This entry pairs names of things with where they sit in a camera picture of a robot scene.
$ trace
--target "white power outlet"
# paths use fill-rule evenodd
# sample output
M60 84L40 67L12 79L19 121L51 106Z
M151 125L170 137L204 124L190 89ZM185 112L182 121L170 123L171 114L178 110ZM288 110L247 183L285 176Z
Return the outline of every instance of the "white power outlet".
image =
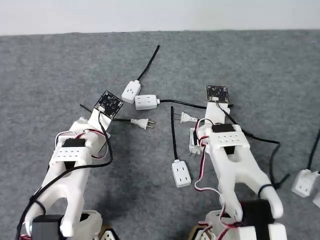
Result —
M172 163L172 173L177 188L189 186L191 184L191 177L185 161L178 159Z
M148 110L155 109L160 100L157 99L156 95L138 95L135 96L135 109L136 110Z
M133 104L135 102L135 96L138 95L141 91L141 84L138 80L130 81L125 87L121 98L123 101Z
M301 170L295 178L291 191L303 198L310 196L318 176L320 176L318 171Z

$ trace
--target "red wire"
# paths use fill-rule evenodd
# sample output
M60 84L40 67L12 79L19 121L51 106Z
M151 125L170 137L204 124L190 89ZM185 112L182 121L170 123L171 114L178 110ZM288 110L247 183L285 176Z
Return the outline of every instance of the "red wire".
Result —
M80 133L80 134L78 134L75 138L76 138L76 139L79 139L81 136L83 136L84 134L86 134L86 132L84 132L84 131L86 131L86 130L88 130L89 132L92 132L92 133L95 133L95 134L100 134L100 135L104 136L104 133L103 133L103 132L98 131L98 130L95 130L95 129L90 129L90 128L88 128L88 129L83 130L83 132ZM106 154L107 154L107 153L105 153L103 156L93 156L93 155L92 155L92 157L93 157L94 159L103 159L103 158L106 156Z
M237 223L237 222L234 222L233 224L228 224L228 223L225 223L225 222L223 222L223 221L221 220L221 217L225 214L225 210L226 210L226 205L224 205L224 207L223 207L223 209L222 209L222 213L221 213L221 215L220 215L220 222L221 222L223 225L225 225L225 226L227 226L228 228L230 228L230 229L236 229L236 228L237 228L237 226L236 226L236 223Z
M217 240L222 240L222 238L226 235L230 228L225 228L223 232L219 235Z
M20 240L32 240L28 235L21 235Z

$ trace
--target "black power cable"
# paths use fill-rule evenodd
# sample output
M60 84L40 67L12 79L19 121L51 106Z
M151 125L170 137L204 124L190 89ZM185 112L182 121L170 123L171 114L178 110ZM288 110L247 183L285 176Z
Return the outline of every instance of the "black power cable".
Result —
M176 144L176 133L175 133L175 109L173 106L171 106L171 131L172 131L172 143L173 143L173 153L174 153L174 159L179 159L177 154L177 144Z
M310 153L310 156L309 156L308 165L307 165L306 169L311 170L312 161L314 159L314 155L315 155L315 151L316 151L319 139L320 139L320 128L319 128L318 134L317 134L317 136L315 138L315 142L313 144L313 147L312 147L312 150L311 150L311 153Z
M186 106L197 108L197 109L207 109L206 106L195 105L195 104L192 104L192 103L173 100L173 99L163 99L163 100L160 100L160 103L175 103L175 104L182 104L182 105L186 105Z
M157 52L158 52L159 48L160 48L160 45L156 46L156 49L155 49L152 57L150 58L148 64L146 65L145 69L144 69L143 72L140 74L140 76L138 76L138 78L137 78L138 81L141 81L141 79L144 77L144 75L146 74L146 72L149 70L149 68L150 68L153 60L155 59L155 57L156 57L156 55L157 55Z
M99 112L99 116L98 116L98 122L100 124L100 127L102 129L102 132L105 136L105 141L106 141L106 144L108 145L108 149L109 149L109 156L110 156L110 159L109 161L105 162L105 163L101 163L101 164L88 164L88 165L82 165L82 166L75 166L75 167L72 167L64 172L62 172L59 176L57 176L56 178L54 178L52 181L50 181L47 185L45 185L44 187L40 188L34 195L32 195L29 199L29 203L27 204L27 206L25 207L22 215L21 215L21 218L20 218L20 221L16 227L16 235L15 235L15 240L19 240L20 239L20 234L21 234L21 228L22 228L22 225L24 223L24 220L26 218L26 215L29 211L29 209L31 208L31 206L36 203L38 197L44 193L45 190L47 190L50 186L52 186L54 183L56 183L58 180L60 180L63 176L67 175L68 173L71 173L72 171L75 171L75 170L78 170L78 169L88 169L88 168L102 168L102 167L105 167L105 166L108 166L112 163L113 161L113 158L114 158L114 155L113 155L113 152L112 152L112 148L111 148L111 144L109 142L109 138L108 138L108 135L107 135L107 132L104 128L104 126L101 124L101 121L100 121L100 112Z
M237 121L234 120L229 113L227 113L218 102L216 102L216 105L218 106L218 108L220 108L220 110L228 117L228 119L230 119L231 122L233 122L234 124L238 125ZM270 144L277 144L277 146L275 147L275 149L272 151L271 156L269 158L269 175L270 175L270 181L272 183L272 186L274 187L274 189L279 189L281 188L282 184L290 177L290 174L287 173L279 182L276 182L275 180L275 176L274 176L274 158L276 153L278 152L279 148L281 147L281 143L279 141L276 140L269 140L269 139L265 139L265 138L261 138L261 137L257 137L255 135L253 135L252 133L242 129L242 132L244 133L244 135L246 135L249 138L255 139L257 141L260 142L265 142L265 143L270 143Z

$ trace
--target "electrical plug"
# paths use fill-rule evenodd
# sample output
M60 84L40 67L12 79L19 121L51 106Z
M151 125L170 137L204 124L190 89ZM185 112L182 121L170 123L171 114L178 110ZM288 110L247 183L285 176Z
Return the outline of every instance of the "electrical plug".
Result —
M198 118L190 116L189 114L185 112L181 113L174 113L174 119L180 120L180 123L187 123L187 122L193 122L196 123L198 121Z
M149 118L141 118L141 119L131 119L130 121L132 124L138 125L140 128L146 130L147 128L153 129L154 126L149 124L155 124L155 121L149 121Z

